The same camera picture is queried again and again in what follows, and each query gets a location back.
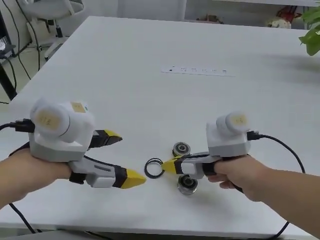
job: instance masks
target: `label sticker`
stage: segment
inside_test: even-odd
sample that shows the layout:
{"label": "label sticker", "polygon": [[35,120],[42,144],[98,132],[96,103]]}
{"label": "label sticker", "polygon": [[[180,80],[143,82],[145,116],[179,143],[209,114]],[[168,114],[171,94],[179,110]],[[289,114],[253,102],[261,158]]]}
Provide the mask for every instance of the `label sticker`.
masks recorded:
{"label": "label sticker", "polygon": [[165,66],[161,69],[162,73],[167,74],[190,74],[190,75],[207,75],[219,77],[235,77],[233,73],[224,68],[212,67],[186,67],[186,66]]}
{"label": "label sticker", "polygon": [[51,112],[42,110],[36,115],[35,122],[44,128],[55,131],[58,129],[61,119]]}
{"label": "label sticker", "polygon": [[231,122],[234,125],[242,126],[247,124],[247,117],[244,114],[231,117]]}
{"label": "label sticker", "polygon": [[76,113],[86,113],[86,110],[81,102],[71,102],[71,106]]}

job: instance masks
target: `white table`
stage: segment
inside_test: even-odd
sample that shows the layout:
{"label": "white table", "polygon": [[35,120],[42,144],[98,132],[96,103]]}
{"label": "white table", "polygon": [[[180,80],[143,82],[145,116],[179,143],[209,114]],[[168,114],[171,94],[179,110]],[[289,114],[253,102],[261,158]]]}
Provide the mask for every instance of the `white table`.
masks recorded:
{"label": "white table", "polygon": [[[27,117],[41,96],[86,100],[97,128],[123,141],[88,153],[143,173],[152,157],[171,157],[174,143],[206,151],[205,126],[234,110],[248,113],[252,129],[280,138],[320,175],[320,59],[309,57],[303,30],[90,17],[10,104],[11,118]],[[169,65],[225,68],[235,77],[161,73]],[[1,132],[1,154],[27,140]],[[299,171],[294,157],[268,140],[251,153],[270,167]],[[164,175],[139,187],[93,189],[57,181],[29,194],[17,207],[40,228],[266,237],[285,221],[262,203],[206,179],[186,197],[177,178]],[[21,227],[8,207],[0,227]],[[285,236],[307,238],[290,225]]]}

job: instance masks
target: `electrical outlet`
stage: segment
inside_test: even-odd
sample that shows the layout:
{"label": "electrical outlet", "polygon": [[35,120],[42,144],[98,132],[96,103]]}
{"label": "electrical outlet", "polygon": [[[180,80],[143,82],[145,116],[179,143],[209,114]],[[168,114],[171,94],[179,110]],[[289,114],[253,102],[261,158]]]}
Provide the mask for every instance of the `electrical outlet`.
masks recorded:
{"label": "electrical outlet", "polygon": [[206,67],[185,67],[185,66],[169,66],[161,69],[162,73],[169,74],[191,74],[191,75],[207,75],[220,77],[235,77],[226,69],[206,68]]}

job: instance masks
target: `office chair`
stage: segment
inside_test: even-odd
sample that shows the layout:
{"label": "office chair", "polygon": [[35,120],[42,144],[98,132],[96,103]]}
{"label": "office chair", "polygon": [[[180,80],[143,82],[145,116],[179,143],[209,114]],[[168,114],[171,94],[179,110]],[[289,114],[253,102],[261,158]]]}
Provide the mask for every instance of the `office chair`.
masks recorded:
{"label": "office chair", "polygon": [[63,36],[58,21],[83,12],[85,5],[83,0],[23,0],[22,9],[31,18],[54,20],[56,27],[56,39],[44,53],[46,61],[68,39]]}

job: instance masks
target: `black cable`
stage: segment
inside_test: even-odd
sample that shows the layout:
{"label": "black cable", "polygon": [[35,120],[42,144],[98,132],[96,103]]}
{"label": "black cable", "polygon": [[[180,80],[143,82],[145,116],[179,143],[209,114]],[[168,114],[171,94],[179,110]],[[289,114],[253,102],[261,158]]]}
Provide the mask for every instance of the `black cable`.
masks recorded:
{"label": "black cable", "polygon": [[[249,131],[249,132],[247,132],[247,139],[248,139],[248,141],[251,141],[251,140],[259,140],[259,139],[270,139],[270,140],[273,140],[273,141],[281,144],[281,145],[282,145],[283,147],[285,147],[290,153],[293,154],[293,156],[295,157],[295,159],[297,160],[297,162],[298,162],[298,164],[299,164],[299,166],[300,166],[300,168],[301,168],[301,172],[302,172],[303,174],[306,173],[305,167],[304,167],[303,163],[301,162],[301,159],[299,158],[299,156],[296,154],[295,151],[292,150],[291,147],[289,147],[289,146],[288,146],[287,144],[285,144],[283,141],[281,141],[281,140],[279,140],[279,139],[277,139],[277,138],[275,138],[275,137],[273,137],[273,136],[264,135],[264,134],[259,134],[259,133],[256,132],[256,131]],[[281,234],[283,234],[283,232],[286,230],[286,228],[288,227],[289,224],[290,224],[290,222],[287,221],[277,234],[275,234],[275,235],[273,235],[273,236],[271,236],[271,237],[268,237],[268,238],[266,238],[265,240],[275,240],[275,239],[279,238],[279,237],[281,236]]]}
{"label": "black cable", "polygon": [[36,231],[31,227],[25,216],[16,208],[16,206],[13,203],[9,203],[9,206],[15,211],[16,214],[19,215],[23,223],[26,225],[26,227],[30,230],[31,233],[35,234]]}
{"label": "black cable", "polygon": [[23,10],[23,8],[21,7],[21,4],[19,2],[19,0],[15,0],[16,4],[18,5],[20,11],[22,12],[24,18],[26,19],[27,23],[30,25],[32,32],[34,34],[34,39],[35,39],[35,44],[36,44],[36,50],[38,52],[38,72],[40,71],[41,68],[41,62],[40,62],[40,45],[39,45],[39,41],[38,41],[38,37],[36,34],[36,31],[34,29],[34,26],[32,26],[31,22],[29,21],[28,17],[25,14],[25,11]]}
{"label": "black cable", "polygon": [[11,11],[10,8],[8,7],[8,5],[6,4],[5,0],[2,0],[2,2],[3,2],[3,4],[4,4],[4,6],[6,7],[6,9],[8,9],[8,11],[9,11],[9,13],[10,13],[10,15],[11,15],[12,21],[13,21],[13,25],[14,25],[14,27],[15,27],[15,29],[16,29],[16,33],[17,33],[17,37],[18,37],[17,57],[18,57],[18,59],[19,59],[19,62],[20,62],[20,64],[21,64],[21,66],[23,67],[23,70],[25,71],[25,74],[28,76],[29,80],[31,80],[31,77],[30,77],[30,75],[29,75],[29,73],[28,73],[25,65],[22,63],[21,58],[20,58],[20,33],[19,33],[19,30],[18,30],[18,27],[17,27],[17,24],[16,24],[16,20],[15,20],[15,18],[14,18],[14,15],[13,15],[12,11]]}
{"label": "black cable", "polygon": [[295,153],[295,151],[292,150],[291,147],[289,147],[289,146],[288,146],[287,144],[285,144],[283,141],[281,141],[281,140],[279,140],[279,139],[277,139],[277,138],[275,138],[275,137],[273,137],[273,136],[263,135],[263,134],[259,134],[259,136],[260,136],[261,139],[270,139],[270,140],[273,140],[273,141],[281,144],[282,146],[284,146],[287,150],[289,150],[290,153],[293,154],[293,156],[294,156],[295,159],[297,160],[297,162],[298,162],[298,164],[299,164],[299,166],[300,166],[300,168],[301,168],[301,172],[302,172],[303,174],[306,173],[305,167],[304,167],[303,163],[301,162],[299,156]]}
{"label": "black cable", "polygon": [[103,235],[97,234],[97,233],[92,232],[92,231],[85,231],[84,233],[92,235],[92,236],[95,236],[95,237],[98,237],[98,238],[101,238],[101,239],[105,239],[105,240],[113,240],[112,238],[110,238],[108,236],[103,236]]}
{"label": "black cable", "polygon": [[1,58],[7,60],[8,63],[10,64],[10,67],[11,67],[11,70],[12,70],[12,75],[13,75],[13,81],[14,81],[13,88],[17,92],[17,77],[16,77],[16,72],[15,72],[14,65],[12,64],[11,60],[8,57],[6,57],[5,55],[2,55]]}
{"label": "black cable", "polygon": [[164,162],[160,158],[157,158],[157,157],[153,157],[153,158],[149,159],[144,165],[144,173],[148,178],[157,179],[157,178],[160,178],[162,176],[162,174],[164,174],[165,171],[162,170],[162,172],[160,172],[158,175],[152,175],[151,173],[148,172],[148,165],[149,164],[158,164],[162,168],[162,164],[164,164]]}

